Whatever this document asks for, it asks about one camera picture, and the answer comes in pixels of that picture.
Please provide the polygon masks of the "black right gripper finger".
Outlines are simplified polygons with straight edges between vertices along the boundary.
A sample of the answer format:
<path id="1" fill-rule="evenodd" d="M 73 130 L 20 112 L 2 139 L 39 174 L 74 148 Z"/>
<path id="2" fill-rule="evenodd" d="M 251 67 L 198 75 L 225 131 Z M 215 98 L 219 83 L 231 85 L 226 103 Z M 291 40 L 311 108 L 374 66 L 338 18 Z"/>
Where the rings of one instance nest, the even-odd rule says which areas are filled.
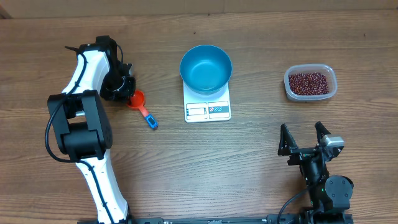
<path id="1" fill-rule="evenodd" d="M 298 145 L 288 130 L 287 125 L 285 123 L 282 124 L 280 126 L 280 141 L 277 154 L 279 156 L 289 156 L 297 149 Z"/>
<path id="2" fill-rule="evenodd" d="M 330 132 L 327 130 L 326 127 L 324 127 L 324 125 L 320 121 L 315 123 L 315 129 L 316 129 L 316 133 L 317 133 L 317 142 L 320 144 L 323 136 L 329 135 Z"/>

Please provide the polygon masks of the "red measuring scoop blue handle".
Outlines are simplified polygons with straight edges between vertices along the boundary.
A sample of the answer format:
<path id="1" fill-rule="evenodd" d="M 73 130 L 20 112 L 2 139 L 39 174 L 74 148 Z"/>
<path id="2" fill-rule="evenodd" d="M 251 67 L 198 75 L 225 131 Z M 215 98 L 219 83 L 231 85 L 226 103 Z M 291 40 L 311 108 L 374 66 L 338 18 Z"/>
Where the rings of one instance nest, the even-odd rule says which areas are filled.
<path id="1" fill-rule="evenodd" d="M 145 95 L 140 90 L 135 90 L 134 94 L 129 98 L 127 106 L 133 110 L 139 110 L 141 115 L 144 117 L 145 121 L 149 125 L 149 127 L 153 130 L 159 127 L 156 119 L 149 113 L 149 111 L 145 108 Z"/>

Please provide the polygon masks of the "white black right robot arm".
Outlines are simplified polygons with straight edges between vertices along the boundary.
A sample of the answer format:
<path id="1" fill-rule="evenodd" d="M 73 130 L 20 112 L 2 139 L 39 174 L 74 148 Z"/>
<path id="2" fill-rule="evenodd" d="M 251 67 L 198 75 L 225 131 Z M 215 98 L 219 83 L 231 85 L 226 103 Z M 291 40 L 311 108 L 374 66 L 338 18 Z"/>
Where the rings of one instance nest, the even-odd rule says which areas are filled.
<path id="1" fill-rule="evenodd" d="M 288 156 L 290 166 L 299 166 L 305 179 L 306 189 L 289 199 L 280 209 L 280 222 L 286 206 L 301 195 L 308 193 L 311 206 L 300 210 L 295 223 L 353 223 L 350 208 L 354 183 L 342 175 L 330 175 L 326 163 L 338 157 L 345 146 L 340 135 L 331 134 L 321 122 L 315 123 L 317 145 L 299 148 L 286 124 L 280 126 L 278 155 Z"/>

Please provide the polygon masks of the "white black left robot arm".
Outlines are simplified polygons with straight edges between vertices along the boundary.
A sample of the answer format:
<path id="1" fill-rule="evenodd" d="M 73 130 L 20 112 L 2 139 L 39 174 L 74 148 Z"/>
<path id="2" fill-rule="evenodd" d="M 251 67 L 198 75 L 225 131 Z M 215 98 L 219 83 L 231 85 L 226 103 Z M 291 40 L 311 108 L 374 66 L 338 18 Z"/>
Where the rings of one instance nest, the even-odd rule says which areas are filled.
<path id="1" fill-rule="evenodd" d="M 96 205 L 96 223 L 133 223 L 113 171 L 113 133 L 102 101 L 127 103 L 136 89 L 132 65 L 108 35 L 72 48 L 77 66 L 69 84 L 47 100 L 53 130 L 64 163 L 74 163 L 86 180 Z"/>

